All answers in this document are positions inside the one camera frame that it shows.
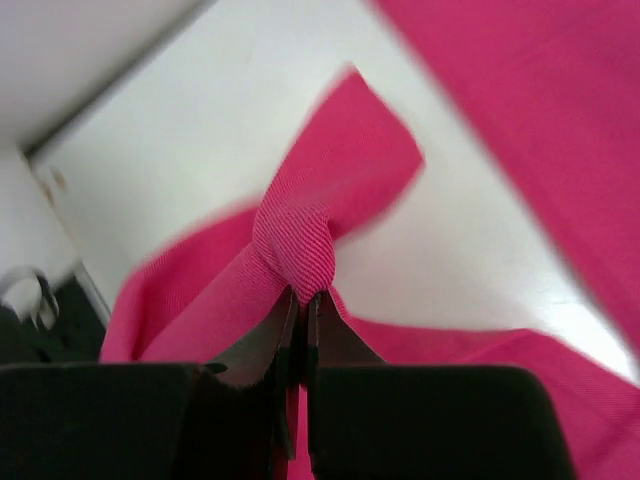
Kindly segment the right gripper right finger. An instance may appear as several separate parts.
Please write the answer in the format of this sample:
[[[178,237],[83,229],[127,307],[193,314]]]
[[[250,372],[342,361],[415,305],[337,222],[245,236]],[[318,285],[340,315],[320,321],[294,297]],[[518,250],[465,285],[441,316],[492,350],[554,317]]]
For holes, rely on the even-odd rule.
[[[372,391],[372,374],[386,362],[343,320],[327,292],[309,305],[307,320],[308,451],[313,465],[348,463]]]

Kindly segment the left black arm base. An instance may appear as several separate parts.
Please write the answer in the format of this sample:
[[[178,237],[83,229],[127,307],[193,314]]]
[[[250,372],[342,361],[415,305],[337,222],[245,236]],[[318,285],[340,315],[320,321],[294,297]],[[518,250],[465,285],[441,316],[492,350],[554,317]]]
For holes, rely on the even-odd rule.
[[[20,314],[7,300],[21,284],[35,288],[35,299]],[[98,311],[77,278],[52,287],[33,267],[1,275],[1,363],[95,362],[105,337]]]

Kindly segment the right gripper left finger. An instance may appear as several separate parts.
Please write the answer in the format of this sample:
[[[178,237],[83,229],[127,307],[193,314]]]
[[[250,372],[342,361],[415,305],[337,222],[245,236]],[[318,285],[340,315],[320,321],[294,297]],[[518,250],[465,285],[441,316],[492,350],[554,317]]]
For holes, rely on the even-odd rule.
[[[298,314],[296,295],[287,287],[264,320],[214,359],[226,367],[216,375],[227,388],[223,418],[245,423],[255,434],[268,429],[287,460],[296,457]]]

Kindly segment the magenta pink trousers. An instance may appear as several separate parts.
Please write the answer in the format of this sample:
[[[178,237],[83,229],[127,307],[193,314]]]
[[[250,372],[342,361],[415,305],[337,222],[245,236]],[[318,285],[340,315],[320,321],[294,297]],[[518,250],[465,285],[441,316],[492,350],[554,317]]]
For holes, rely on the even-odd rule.
[[[385,1],[553,241],[639,341],[639,5],[635,1]],[[105,362],[208,360],[285,289],[330,289],[335,242],[423,166],[357,73],[321,104],[262,202],[139,268],[116,301]],[[639,391],[530,330],[346,323],[402,364],[518,365],[550,393],[582,479],[639,475]]]

